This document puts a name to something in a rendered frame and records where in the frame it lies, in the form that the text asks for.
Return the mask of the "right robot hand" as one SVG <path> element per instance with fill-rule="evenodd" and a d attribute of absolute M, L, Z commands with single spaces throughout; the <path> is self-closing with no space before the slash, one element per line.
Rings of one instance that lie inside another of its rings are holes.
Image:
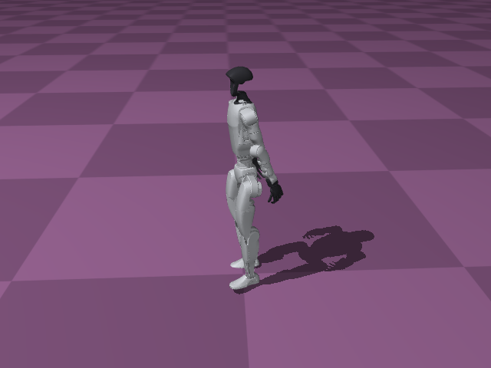
<path fill-rule="evenodd" d="M 262 175 L 262 173 L 260 172 L 261 168 L 260 168 L 260 165 L 259 165 L 259 164 L 258 164 L 258 162 L 257 162 L 257 158 L 252 159 L 252 163 L 253 163 L 253 164 L 256 166 L 256 169 L 257 169 L 257 171 L 259 172 L 259 174 L 260 174 L 260 175 L 261 175 L 263 178 L 265 178 L 265 177 Z M 259 169 L 260 169 L 260 170 L 259 170 Z M 259 174 L 258 174 L 257 176 L 258 176 L 260 179 L 262 179 L 262 178 L 259 176 Z"/>

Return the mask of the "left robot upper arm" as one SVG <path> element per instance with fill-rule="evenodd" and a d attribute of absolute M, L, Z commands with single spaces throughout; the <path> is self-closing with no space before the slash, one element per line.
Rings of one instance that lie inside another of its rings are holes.
<path fill-rule="evenodd" d="M 257 155 L 257 150 L 260 146 L 264 146 L 262 133 L 259 129 L 259 119 L 254 110 L 250 108 L 245 108 L 240 112 L 240 118 L 243 126 L 246 128 L 249 135 L 249 139 L 253 142 L 253 146 L 250 149 L 250 155 L 255 158 L 259 158 Z"/>

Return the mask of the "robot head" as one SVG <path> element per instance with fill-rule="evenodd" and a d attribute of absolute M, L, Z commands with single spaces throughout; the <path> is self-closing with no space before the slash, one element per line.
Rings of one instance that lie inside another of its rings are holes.
<path fill-rule="evenodd" d="M 252 101 L 247 97 L 245 91 L 238 90 L 239 84 L 244 84 L 245 81 L 253 79 L 252 72 L 247 67 L 234 67 L 226 72 L 226 76 L 230 79 L 230 93 L 233 97 L 237 96 L 234 104 L 242 104 L 239 100 L 244 100 L 248 104 Z M 246 102 L 244 102 L 246 104 Z"/>

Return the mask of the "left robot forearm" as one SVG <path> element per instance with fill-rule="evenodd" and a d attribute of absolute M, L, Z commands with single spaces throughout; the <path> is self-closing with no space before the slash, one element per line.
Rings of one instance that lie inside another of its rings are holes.
<path fill-rule="evenodd" d="M 269 179 L 272 185 L 277 181 L 277 176 L 274 174 L 274 169 L 272 168 L 269 158 L 269 154 L 263 146 L 260 146 L 257 150 L 258 159 L 257 162 L 260 165 L 262 175 L 266 179 Z"/>

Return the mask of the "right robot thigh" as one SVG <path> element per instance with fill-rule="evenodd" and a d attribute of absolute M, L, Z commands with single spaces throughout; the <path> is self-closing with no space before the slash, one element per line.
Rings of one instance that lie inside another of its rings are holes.
<path fill-rule="evenodd" d="M 228 176 L 226 180 L 226 199 L 227 199 L 229 211 L 235 221 L 236 221 L 236 200 L 239 192 L 239 187 L 240 184 L 237 182 L 235 178 L 234 169 L 232 169 L 228 172 Z"/>

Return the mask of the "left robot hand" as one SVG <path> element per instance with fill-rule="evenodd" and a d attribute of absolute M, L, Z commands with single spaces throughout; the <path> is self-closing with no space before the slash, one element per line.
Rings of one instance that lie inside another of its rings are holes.
<path fill-rule="evenodd" d="M 273 185 L 269 179 L 266 179 L 266 182 L 268 184 L 268 187 L 270 187 L 270 193 L 271 193 L 268 202 L 271 202 L 273 197 L 273 202 L 271 203 L 274 204 L 283 195 L 282 187 L 278 184 L 278 180 Z"/>

